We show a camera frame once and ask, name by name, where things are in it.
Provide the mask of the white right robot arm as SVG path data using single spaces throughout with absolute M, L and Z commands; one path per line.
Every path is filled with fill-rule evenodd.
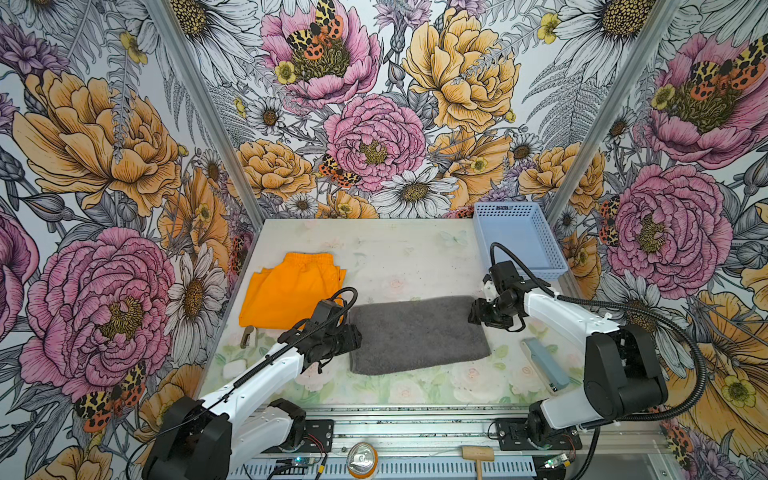
M 534 445 L 577 426 L 627 420 L 668 399 L 654 341 L 642 328 L 621 326 L 583 308 L 530 272 L 520 274 L 511 261 L 490 267 L 484 290 L 486 297 L 472 304 L 471 323 L 518 333 L 523 328 L 515 322 L 532 316 L 583 353 L 582 386 L 529 407 L 525 433 Z

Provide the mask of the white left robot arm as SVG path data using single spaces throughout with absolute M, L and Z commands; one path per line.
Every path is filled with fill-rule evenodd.
M 225 479 L 255 455 L 299 441 L 302 409 L 272 397 L 308 368 L 361 346 L 362 335 L 349 320 L 355 301 L 342 295 L 321 300 L 234 380 L 200 399 L 175 401 L 153 439 L 142 478 Z

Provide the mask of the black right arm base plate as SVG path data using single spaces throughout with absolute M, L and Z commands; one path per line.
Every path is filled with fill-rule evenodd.
M 575 428 L 552 429 L 538 420 L 497 418 L 491 430 L 502 451 L 578 451 L 583 448 Z

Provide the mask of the orange drawstring shorts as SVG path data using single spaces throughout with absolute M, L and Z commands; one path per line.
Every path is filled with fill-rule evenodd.
M 252 275 L 239 325 L 288 330 L 340 290 L 346 273 L 330 253 L 288 253 L 279 265 Z

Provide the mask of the grey garment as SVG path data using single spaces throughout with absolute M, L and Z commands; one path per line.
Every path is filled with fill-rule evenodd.
M 469 322 L 473 301 L 447 296 L 353 308 L 362 342 L 350 353 L 350 371 L 380 376 L 488 357 L 483 327 Z

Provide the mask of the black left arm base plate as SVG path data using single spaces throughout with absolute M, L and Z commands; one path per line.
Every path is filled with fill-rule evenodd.
M 329 453 L 332 449 L 335 422 L 330 419 L 309 419 L 294 422 L 287 439 L 265 453 Z

